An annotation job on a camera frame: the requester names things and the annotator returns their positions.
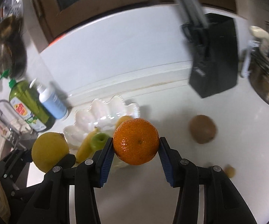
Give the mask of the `white shell-shaped bowl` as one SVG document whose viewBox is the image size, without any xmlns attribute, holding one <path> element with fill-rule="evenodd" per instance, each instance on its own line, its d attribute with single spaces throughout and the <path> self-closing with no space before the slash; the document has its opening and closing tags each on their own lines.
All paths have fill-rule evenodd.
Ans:
<svg viewBox="0 0 269 224">
<path fill-rule="evenodd" d="M 140 108 L 137 103 L 127 104 L 119 95 L 113 96 L 108 102 L 95 99 L 88 109 L 77 110 L 74 123 L 63 130 L 70 153 L 76 156 L 83 140 L 95 127 L 100 128 L 100 133 L 106 133 L 112 137 L 116 130 L 116 122 L 125 115 L 139 118 Z"/>
</svg>

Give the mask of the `yellow lemon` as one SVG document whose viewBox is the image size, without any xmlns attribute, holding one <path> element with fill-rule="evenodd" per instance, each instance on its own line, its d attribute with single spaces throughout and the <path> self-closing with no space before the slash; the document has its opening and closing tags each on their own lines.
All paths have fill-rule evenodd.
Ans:
<svg viewBox="0 0 269 224">
<path fill-rule="evenodd" d="M 47 173 L 63 157 L 69 154 L 68 143 L 62 133 L 43 133 L 34 142 L 31 156 L 37 168 Z"/>
</svg>

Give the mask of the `steel sink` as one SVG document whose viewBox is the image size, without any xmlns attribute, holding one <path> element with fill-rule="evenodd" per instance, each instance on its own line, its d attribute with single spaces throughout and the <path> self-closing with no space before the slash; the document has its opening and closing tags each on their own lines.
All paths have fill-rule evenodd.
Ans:
<svg viewBox="0 0 269 224">
<path fill-rule="evenodd" d="M 27 127 L 20 134 L 16 134 L 7 127 L 0 125 L 0 160 L 16 148 L 30 149 L 37 137 L 38 133 Z"/>
</svg>

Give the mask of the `steel kitchen faucet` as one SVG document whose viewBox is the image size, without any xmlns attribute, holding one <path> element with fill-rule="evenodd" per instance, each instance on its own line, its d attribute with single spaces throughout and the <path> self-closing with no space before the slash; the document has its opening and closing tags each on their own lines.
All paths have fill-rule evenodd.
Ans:
<svg viewBox="0 0 269 224">
<path fill-rule="evenodd" d="M 0 100 L 0 103 L 6 103 L 9 106 L 11 105 L 9 101 L 5 99 Z M 10 132 L 10 136 L 7 138 L 7 140 L 12 144 L 14 148 L 16 148 L 21 136 L 21 132 L 17 130 L 5 116 L 3 116 L 3 112 L 1 109 L 0 109 L 0 121 L 7 127 L 7 129 Z"/>
</svg>

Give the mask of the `blue pump lotion bottle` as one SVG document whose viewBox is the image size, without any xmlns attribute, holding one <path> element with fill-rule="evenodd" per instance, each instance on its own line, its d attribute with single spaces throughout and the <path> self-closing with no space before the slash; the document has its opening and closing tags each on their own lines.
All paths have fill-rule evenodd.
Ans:
<svg viewBox="0 0 269 224">
<path fill-rule="evenodd" d="M 37 90 L 39 101 L 55 119 L 65 120 L 67 118 L 68 108 L 51 88 L 45 87 L 37 79 L 31 81 L 29 88 Z"/>
</svg>

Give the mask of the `yellow mango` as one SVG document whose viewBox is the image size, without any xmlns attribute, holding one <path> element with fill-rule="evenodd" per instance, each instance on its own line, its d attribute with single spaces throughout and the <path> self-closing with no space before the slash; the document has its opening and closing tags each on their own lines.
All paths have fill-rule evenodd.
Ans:
<svg viewBox="0 0 269 224">
<path fill-rule="evenodd" d="M 125 115 L 125 116 L 120 117 L 115 124 L 115 128 L 117 129 L 123 122 L 125 122 L 127 120 L 132 120 L 132 119 L 134 119 L 134 118 L 132 116 L 129 116 L 129 115 Z"/>
</svg>

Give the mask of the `green dish soap bottle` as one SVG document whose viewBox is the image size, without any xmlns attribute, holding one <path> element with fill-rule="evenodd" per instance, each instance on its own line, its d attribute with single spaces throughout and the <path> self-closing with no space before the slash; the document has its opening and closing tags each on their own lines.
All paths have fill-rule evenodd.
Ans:
<svg viewBox="0 0 269 224">
<path fill-rule="evenodd" d="M 16 113 L 38 133 L 50 130 L 55 124 L 55 118 L 39 101 L 39 94 L 29 87 L 30 83 L 10 78 L 9 69 L 2 72 L 1 78 L 10 79 L 9 103 Z"/>
</svg>

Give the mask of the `orange tangerine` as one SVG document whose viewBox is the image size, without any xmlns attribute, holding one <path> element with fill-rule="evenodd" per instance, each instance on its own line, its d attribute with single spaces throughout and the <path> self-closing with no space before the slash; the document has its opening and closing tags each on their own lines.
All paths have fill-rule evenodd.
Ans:
<svg viewBox="0 0 269 224">
<path fill-rule="evenodd" d="M 159 149 L 159 134 L 153 124 L 142 118 L 124 121 L 113 135 L 117 157 L 129 165 L 151 161 Z"/>
</svg>

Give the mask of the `black knife block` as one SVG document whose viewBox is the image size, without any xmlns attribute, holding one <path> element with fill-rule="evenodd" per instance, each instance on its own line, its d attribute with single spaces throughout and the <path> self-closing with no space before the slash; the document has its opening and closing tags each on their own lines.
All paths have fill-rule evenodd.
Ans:
<svg viewBox="0 0 269 224">
<path fill-rule="evenodd" d="M 189 84 L 201 98 L 227 91 L 237 84 L 238 46 L 234 19 L 208 13 L 208 45 L 192 45 L 193 64 Z"/>
</svg>

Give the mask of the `perforated steel steamer tray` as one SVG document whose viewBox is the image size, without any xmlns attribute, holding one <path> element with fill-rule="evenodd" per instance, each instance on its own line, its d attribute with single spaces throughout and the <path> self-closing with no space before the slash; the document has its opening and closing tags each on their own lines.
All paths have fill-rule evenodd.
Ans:
<svg viewBox="0 0 269 224">
<path fill-rule="evenodd" d="M 11 16 L 23 18 L 23 0 L 3 0 L 0 5 L 0 22 Z"/>
</svg>

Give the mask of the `brown kiwi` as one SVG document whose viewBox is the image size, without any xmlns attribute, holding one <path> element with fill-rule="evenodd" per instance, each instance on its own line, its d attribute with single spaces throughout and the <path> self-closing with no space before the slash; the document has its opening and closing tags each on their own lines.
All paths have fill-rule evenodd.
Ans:
<svg viewBox="0 0 269 224">
<path fill-rule="evenodd" d="M 210 117 L 196 115 L 189 121 L 189 131 L 195 142 L 207 144 L 216 137 L 218 129 Z"/>
</svg>

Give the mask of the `tan longan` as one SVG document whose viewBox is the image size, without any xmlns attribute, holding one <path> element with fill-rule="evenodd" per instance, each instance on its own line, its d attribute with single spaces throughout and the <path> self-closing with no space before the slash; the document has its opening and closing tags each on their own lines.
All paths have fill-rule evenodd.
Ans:
<svg viewBox="0 0 269 224">
<path fill-rule="evenodd" d="M 228 178 L 233 178 L 236 175 L 236 169 L 231 165 L 226 165 L 223 169 Z"/>
</svg>

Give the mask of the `green apple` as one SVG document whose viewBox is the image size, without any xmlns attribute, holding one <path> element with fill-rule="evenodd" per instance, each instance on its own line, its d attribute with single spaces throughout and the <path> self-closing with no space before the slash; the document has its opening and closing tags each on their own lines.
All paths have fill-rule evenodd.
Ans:
<svg viewBox="0 0 269 224">
<path fill-rule="evenodd" d="M 106 133 L 97 133 L 90 140 L 90 147 L 93 152 L 102 150 L 109 139 L 109 135 Z"/>
</svg>

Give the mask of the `yellow banana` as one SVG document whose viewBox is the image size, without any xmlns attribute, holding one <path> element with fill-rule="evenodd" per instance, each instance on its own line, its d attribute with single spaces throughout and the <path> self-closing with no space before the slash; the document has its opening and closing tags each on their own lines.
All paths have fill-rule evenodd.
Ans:
<svg viewBox="0 0 269 224">
<path fill-rule="evenodd" d="M 92 141 L 93 136 L 95 136 L 99 132 L 100 128 L 95 127 L 94 130 L 90 132 L 83 140 L 81 146 L 78 148 L 78 151 L 76 153 L 76 163 L 82 163 L 83 161 L 85 161 L 90 157 L 90 155 L 93 152 L 90 143 Z"/>
</svg>

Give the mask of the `black kitchen scissors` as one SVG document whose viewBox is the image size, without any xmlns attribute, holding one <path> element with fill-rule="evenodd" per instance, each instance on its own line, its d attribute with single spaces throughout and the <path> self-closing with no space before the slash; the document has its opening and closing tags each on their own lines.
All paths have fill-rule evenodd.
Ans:
<svg viewBox="0 0 269 224">
<path fill-rule="evenodd" d="M 198 50 L 205 50 L 208 45 L 207 29 L 202 26 L 196 26 L 192 23 L 184 23 L 181 29 L 187 40 Z"/>
</svg>

